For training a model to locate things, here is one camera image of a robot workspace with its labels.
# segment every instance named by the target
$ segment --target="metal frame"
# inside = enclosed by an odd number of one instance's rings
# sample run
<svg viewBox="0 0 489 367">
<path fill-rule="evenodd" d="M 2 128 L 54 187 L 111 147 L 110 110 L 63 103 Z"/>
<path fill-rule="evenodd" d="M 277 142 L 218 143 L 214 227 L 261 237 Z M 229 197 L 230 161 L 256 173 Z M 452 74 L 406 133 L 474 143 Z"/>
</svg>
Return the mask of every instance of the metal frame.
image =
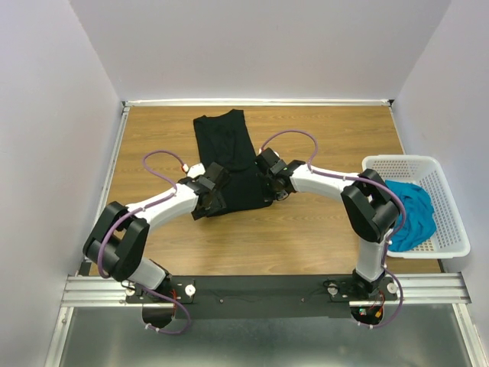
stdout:
<svg viewBox="0 0 489 367">
<path fill-rule="evenodd" d="M 470 302 L 461 274 L 399 274 L 405 304 L 467 304 Z M 125 289 L 112 279 L 69 277 L 61 307 L 173 307 L 170 303 L 128 304 Z M 386 301 L 398 304 L 399 301 Z M 352 301 L 350 306 L 366 306 L 371 301 Z"/>
<path fill-rule="evenodd" d="M 475 325 L 472 323 L 470 313 L 466 304 L 454 304 L 453 310 L 457 318 L 465 348 L 474 367 L 486 367 L 489 365 L 487 356 L 482 347 L 481 338 Z"/>
<path fill-rule="evenodd" d="M 94 218 L 98 219 L 105 207 L 114 175 L 119 148 L 131 106 L 389 106 L 387 99 L 162 99 L 124 102 L 124 110 L 116 135 L 108 172 Z M 473 366 L 486 366 L 487 359 L 477 330 L 471 322 L 467 304 L 470 297 L 461 274 L 400 274 L 406 304 L 453 304 L 458 325 Z M 368 302 L 351 302 L 350 305 Z M 172 307 L 171 304 L 152 304 L 152 307 Z M 59 367 L 70 330 L 75 307 L 142 307 L 125 302 L 125 289 L 116 281 L 99 277 L 68 277 L 51 339 L 45 367 Z"/>
<path fill-rule="evenodd" d="M 124 106 L 389 106 L 388 99 L 177 98 L 127 101 Z"/>
</svg>

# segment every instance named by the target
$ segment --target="black mounting base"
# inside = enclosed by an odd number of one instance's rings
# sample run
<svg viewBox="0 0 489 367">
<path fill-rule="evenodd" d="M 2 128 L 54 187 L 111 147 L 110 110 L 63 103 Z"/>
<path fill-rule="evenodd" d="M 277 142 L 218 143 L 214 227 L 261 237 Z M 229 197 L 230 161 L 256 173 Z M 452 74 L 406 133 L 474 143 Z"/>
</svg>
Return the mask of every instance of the black mounting base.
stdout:
<svg viewBox="0 0 489 367">
<path fill-rule="evenodd" d="M 340 275 L 266 275 L 266 276 L 173 276 L 171 284 L 178 300 L 193 319 L 257 319 L 289 317 L 350 318 L 349 302 L 378 299 L 382 291 L 386 300 L 396 300 L 385 277 L 373 294 L 365 297 L 358 291 L 350 274 Z M 187 297 L 185 286 L 196 288 Z M 146 294 L 128 297 L 129 303 L 161 302 Z M 185 318 L 179 308 L 176 318 Z"/>
</svg>

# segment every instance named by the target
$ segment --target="screw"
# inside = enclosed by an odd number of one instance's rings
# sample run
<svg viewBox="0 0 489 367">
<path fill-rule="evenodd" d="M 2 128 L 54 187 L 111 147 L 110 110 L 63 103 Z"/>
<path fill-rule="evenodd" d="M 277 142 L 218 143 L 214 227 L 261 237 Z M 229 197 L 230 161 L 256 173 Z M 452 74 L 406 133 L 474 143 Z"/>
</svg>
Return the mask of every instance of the screw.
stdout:
<svg viewBox="0 0 489 367">
<path fill-rule="evenodd" d="M 394 283 L 389 283 L 387 285 L 387 290 L 389 291 L 389 293 L 395 294 L 397 293 L 397 286 Z"/>
<path fill-rule="evenodd" d="M 334 283 L 330 283 L 328 285 L 328 293 L 331 294 L 332 296 L 338 294 L 338 286 Z"/>
</svg>

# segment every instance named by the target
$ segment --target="black t-shirt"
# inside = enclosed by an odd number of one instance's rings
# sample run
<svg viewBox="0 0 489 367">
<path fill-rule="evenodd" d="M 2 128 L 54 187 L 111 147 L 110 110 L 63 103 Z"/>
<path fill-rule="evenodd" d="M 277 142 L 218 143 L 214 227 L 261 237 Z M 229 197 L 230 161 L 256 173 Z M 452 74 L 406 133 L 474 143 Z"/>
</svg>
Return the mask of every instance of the black t-shirt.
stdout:
<svg viewBox="0 0 489 367">
<path fill-rule="evenodd" d="M 232 109 L 217 117 L 204 115 L 193 120 L 193 128 L 204 167 L 215 162 L 231 174 L 231 180 L 222 189 L 226 208 L 214 215 L 271 205 L 264 195 L 264 183 L 257 175 L 256 154 L 242 110 Z"/>
</svg>

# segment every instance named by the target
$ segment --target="gray floor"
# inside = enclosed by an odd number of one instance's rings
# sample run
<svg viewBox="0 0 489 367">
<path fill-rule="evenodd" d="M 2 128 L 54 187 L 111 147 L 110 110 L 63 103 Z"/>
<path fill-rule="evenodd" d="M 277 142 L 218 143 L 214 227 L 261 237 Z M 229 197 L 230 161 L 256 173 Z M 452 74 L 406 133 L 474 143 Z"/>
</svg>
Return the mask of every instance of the gray floor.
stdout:
<svg viewBox="0 0 489 367">
<path fill-rule="evenodd" d="M 145 330 L 135 308 L 75 312 L 62 366 L 470 365 L 451 305 L 407 305 L 378 330 L 325 317 L 196 320 L 182 336 Z"/>
</svg>

